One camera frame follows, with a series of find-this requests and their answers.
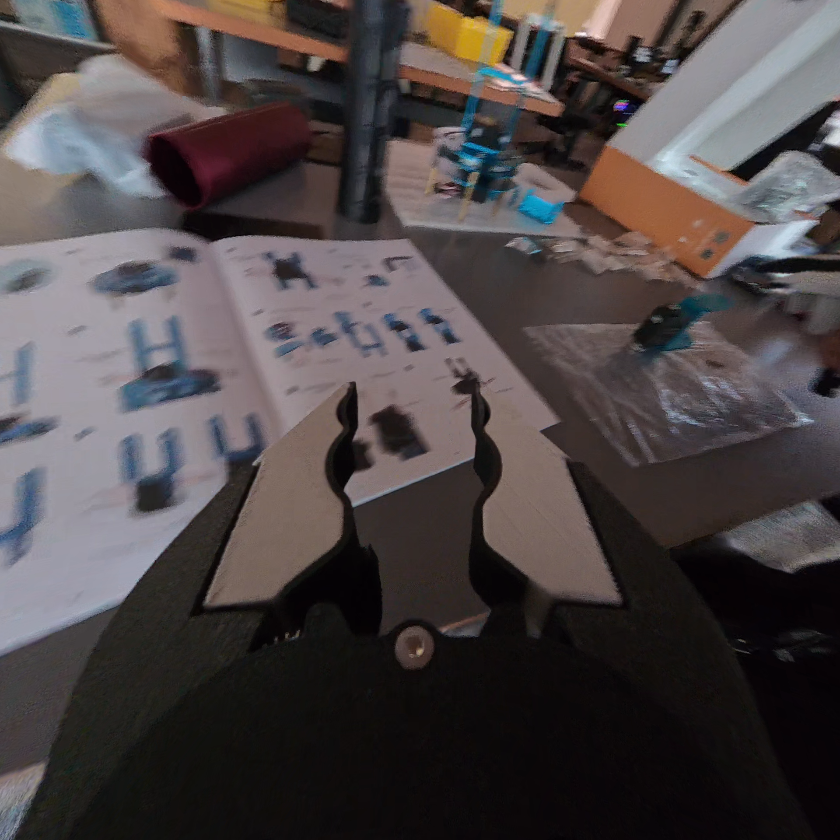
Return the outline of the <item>wooden background table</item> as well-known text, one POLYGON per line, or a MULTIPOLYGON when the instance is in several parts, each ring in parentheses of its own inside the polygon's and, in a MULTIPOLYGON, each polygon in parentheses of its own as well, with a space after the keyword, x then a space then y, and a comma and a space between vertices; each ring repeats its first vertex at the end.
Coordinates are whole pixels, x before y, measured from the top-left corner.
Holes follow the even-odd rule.
MULTIPOLYGON (((333 43, 287 24, 283 12, 279 17, 261 23, 239 14, 228 14, 215 2, 152 1, 151 5, 164 19, 192 28, 201 45, 210 47, 209 58, 204 60, 202 68, 202 80, 208 91, 213 82, 221 79, 221 67, 215 56, 220 35, 339 64, 345 64, 348 58, 344 44, 333 43)), ((409 82, 467 95, 474 75, 470 63, 434 47, 409 42, 402 49, 399 77, 409 82)))

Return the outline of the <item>orange and white cardboard box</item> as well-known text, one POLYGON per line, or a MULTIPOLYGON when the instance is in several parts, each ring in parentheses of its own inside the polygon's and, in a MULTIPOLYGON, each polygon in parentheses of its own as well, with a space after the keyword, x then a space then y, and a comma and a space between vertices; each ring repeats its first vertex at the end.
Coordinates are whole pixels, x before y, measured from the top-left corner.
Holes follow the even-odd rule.
POLYGON ((604 147, 580 193, 699 277, 782 256, 817 217, 755 222, 733 169, 838 98, 838 1, 742 3, 604 147))

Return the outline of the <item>pile of small screw bags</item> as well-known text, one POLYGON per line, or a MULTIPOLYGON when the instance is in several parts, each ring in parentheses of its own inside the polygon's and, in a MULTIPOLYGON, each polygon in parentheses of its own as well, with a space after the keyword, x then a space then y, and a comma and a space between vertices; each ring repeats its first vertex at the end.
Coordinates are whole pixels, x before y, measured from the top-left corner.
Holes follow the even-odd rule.
POLYGON ((557 264, 580 263, 591 274, 629 271, 646 281, 662 281, 682 287, 698 288, 702 280, 684 269, 666 248, 660 248, 638 232, 614 238, 599 234, 579 234, 564 238, 516 237, 506 243, 534 261, 557 264))

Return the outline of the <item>bubble wrap bundle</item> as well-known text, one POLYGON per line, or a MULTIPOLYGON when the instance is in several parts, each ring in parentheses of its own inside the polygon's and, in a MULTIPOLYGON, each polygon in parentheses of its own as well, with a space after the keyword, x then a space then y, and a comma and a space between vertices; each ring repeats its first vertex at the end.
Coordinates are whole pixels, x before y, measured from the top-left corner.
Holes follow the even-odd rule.
POLYGON ((753 222, 781 224, 813 214, 839 198, 839 176, 818 157, 786 151, 756 174, 731 203, 753 222))

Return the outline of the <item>white crumpled plastic bag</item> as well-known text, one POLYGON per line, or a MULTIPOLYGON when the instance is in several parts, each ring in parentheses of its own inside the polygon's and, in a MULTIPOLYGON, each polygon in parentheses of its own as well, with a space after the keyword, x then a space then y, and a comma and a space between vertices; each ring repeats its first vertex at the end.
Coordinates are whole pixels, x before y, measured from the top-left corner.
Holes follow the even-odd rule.
POLYGON ((51 175, 90 175, 123 194, 165 194, 144 157, 148 136, 183 115, 180 99, 115 54, 82 62, 72 88, 11 130, 2 150, 51 175))

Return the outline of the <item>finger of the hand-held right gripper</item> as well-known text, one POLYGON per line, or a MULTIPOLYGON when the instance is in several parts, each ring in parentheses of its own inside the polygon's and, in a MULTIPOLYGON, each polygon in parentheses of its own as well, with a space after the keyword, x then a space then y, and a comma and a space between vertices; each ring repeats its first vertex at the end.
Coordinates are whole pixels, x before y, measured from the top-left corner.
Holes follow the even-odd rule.
POLYGON ((770 259, 761 266, 767 275, 783 276, 785 297, 810 295, 839 299, 838 256, 793 256, 770 259))

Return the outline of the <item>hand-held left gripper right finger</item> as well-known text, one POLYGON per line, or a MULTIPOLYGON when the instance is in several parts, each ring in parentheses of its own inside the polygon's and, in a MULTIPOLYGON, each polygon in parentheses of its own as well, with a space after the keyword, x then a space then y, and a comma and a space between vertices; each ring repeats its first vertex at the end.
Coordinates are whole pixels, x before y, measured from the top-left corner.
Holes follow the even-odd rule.
POLYGON ((469 578, 482 601, 496 606, 536 590, 551 604, 620 606, 623 595, 564 451, 479 386, 470 411, 481 491, 469 578))

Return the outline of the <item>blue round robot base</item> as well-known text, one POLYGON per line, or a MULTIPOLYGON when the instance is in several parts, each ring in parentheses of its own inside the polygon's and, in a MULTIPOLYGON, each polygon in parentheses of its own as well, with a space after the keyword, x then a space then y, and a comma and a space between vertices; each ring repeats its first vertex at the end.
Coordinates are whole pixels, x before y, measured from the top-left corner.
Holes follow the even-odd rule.
POLYGON ((457 224, 466 221, 475 203, 490 206, 495 216, 503 205, 514 206, 521 194, 516 182, 522 158, 513 149, 513 136, 522 112, 528 79, 506 64, 483 66, 471 84, 464 116, 453 136, 454 148, 437 142, 429 167, 425 195, 444 186, 445 193, 459 191, 457 224), (483 113, 480 104, 487 88, 511 95, 500 104, 500 116, 483 113))

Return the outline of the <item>blue U-shaped metal bracket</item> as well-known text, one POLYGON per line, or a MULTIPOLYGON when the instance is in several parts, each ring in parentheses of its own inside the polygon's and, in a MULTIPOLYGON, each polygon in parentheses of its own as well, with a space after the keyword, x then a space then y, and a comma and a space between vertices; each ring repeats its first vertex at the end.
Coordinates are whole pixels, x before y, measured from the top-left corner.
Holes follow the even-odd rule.
POLYGON ((692 343, 692 326, 707 315, 730 308, 731 300, 717 293, 704 293, 660 308, 653 349, 658 352, 686 350, 692 343))

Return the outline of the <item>large clear plastic bag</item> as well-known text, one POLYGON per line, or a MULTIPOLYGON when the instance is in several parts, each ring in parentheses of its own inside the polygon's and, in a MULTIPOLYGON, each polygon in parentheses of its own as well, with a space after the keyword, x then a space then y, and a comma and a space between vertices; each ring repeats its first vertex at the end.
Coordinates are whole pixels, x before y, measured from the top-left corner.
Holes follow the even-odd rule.
POLYGON ((636 325, 560 323, 523 332, 631 467, 740 445, 814 420, 711 324, 678 350, 641 350, 636 325))

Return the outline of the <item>person's black jacket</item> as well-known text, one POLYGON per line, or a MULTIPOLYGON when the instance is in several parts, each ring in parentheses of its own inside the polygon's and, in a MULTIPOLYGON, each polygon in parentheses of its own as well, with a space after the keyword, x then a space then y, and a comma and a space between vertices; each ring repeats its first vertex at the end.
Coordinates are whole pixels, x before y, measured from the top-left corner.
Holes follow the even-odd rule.
POLYGON ((670 551, 721 624, 817 838, 838 838, 838 496, 670 551))

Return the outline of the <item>open instruction manual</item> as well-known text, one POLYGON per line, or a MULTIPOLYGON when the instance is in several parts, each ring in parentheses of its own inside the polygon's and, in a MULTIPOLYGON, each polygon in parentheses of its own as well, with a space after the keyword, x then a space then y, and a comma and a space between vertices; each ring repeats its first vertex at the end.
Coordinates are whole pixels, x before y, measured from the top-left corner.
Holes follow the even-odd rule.
POLYGON ((2 248, 2 654, 120 604, 230 468, 346 382, 355 505, 471 459, 474 383, 559 422, 408 239, 2 248))

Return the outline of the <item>black cylindrical bottle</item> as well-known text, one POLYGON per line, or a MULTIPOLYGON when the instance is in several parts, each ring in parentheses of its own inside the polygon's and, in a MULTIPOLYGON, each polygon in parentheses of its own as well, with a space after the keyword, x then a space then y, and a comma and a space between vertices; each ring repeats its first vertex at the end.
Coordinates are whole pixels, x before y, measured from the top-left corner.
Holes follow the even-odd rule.
POLYGON ((381 215, 385 151, 410 17, 404 1, 358 1, 350 11, 338 211, 355 224, 375 224, 381 215))

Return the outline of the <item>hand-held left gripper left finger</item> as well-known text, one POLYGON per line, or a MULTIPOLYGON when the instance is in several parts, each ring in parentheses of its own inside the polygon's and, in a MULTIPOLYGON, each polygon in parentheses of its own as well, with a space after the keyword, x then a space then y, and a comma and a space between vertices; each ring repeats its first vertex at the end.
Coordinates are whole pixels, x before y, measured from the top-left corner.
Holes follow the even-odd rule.
POLYGON ((350 545, 356 384, 326 397, 259 458, 202 606, 208 611, 279 603, 350 545))

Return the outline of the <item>black servo motor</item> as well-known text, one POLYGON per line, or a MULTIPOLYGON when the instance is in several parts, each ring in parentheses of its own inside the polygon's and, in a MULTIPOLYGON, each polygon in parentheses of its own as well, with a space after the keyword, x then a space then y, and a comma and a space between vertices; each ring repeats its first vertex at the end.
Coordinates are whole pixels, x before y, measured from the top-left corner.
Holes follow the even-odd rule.
POLYGON ((686 319, 678 303, 657 307, 633 333, 636 350, 661 352, 676 346, 684 336, 686 319))

